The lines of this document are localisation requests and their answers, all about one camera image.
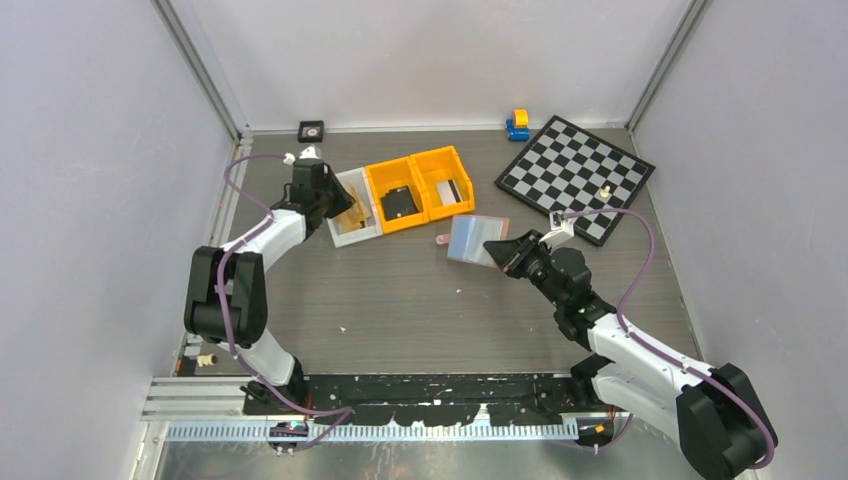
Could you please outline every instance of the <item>blue block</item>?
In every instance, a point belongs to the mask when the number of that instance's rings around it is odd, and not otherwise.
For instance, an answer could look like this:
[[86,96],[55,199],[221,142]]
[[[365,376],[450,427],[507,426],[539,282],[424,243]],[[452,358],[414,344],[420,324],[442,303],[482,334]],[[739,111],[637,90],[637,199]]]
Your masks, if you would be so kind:
[[506,137],[510,142],[526,142],[530,140],[529,128],[515,128],[511,118],[506,119]]

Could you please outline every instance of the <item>yellow bin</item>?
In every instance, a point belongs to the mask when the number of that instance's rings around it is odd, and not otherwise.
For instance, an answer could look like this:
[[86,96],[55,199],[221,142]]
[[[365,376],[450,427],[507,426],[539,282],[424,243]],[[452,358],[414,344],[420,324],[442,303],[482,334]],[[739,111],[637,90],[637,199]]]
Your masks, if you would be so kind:
[[[430,199],[424,188],[424,180],[421,179],[421,174],[412,169],[411,160],[409,157],[403,157],[365,167],[365,176],[368,177],[368,184],[374,195],[374,202],[377,204],[377,215],[380,218],[383,233],[392,233],[404,228],[424,225],[430,221],[428,211]],[[412,194],[412,200],[415,202],[418,213],[386,220],[382,199],[389,190],[401,187],[409,187],[409,193]]]
[[[474,211],[474,186],[471,178],[459,160],[456,148],[451,146],[412,154],[413,169],[421,172],[424,188],[429,198],[430,220],[438,220],[459,213]],[[450,205],[442,205],[437,185],[453,180],[461,200]]]

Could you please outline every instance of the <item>white wall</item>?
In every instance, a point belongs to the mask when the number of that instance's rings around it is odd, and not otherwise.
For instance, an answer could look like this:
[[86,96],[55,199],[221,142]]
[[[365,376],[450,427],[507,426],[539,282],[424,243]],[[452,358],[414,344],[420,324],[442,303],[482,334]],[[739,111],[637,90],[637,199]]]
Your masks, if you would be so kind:
[[750,375],[769,479],[848,460],[848,4],[714,2],[637,131],[707,359]]
[[688,4],[175,3],[216,84],[237,99],[229,108],[253,130],[304,119],[342,128],[493,125],[518,107],[540,124],[554,113],[623,124]]
[[126,478],[231,142],[149,2],[0,2],[0,478]]

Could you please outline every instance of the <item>table surface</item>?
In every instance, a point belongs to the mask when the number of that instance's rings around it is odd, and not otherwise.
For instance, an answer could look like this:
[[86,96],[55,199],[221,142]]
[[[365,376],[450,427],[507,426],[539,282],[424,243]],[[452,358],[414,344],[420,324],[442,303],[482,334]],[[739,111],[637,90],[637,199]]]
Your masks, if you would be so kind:
[[[633,152],[624,130],[593,132]],[[546,231],[546,216],[493,184],[525,145],[505,137],[494,130],[329,133],[319,146],[324,161],[342,172],[454,145],[474,183],[476,214],[509,217],[508,238],[530,228]],[[296,153],[303,147],[294,135],[257,135],[251,153]],[[257,160],[248,166],[243,186],[272,203],[282,197],[290,176],[278,160]],[[647,190],[632,208],[658,228]],[[240,201],[231,236],[262,216]],[[322,226],[268,271],[268,328],[307,373],[567,372],[588,356],[557,330],[552,306],[529,282],[448,260],[446,247],[434,239],[449,230],[445,219],[337,249]],[[666,246],[661,235],[657,239],[654,264],[632,296],[627,317],[697,357]],[[613,304],[648,253],[646,233],[631,218],[621,221],[603,247],[577,237],[566,245],[584,252],[593,287]],[[241,373],[231,359],[219,358],[221,363],[198,373]]]

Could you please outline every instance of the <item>checkerboard pattern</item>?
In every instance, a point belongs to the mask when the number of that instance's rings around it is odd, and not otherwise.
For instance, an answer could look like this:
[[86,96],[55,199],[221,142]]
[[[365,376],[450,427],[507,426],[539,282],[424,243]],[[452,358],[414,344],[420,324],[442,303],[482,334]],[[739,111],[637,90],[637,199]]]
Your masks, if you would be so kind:
[[[648,162],[554,116],[495,185],[544,214],[628,208],[653,171]],[[602,246],[622,216],[580,217],[574,222],[574,231]]]

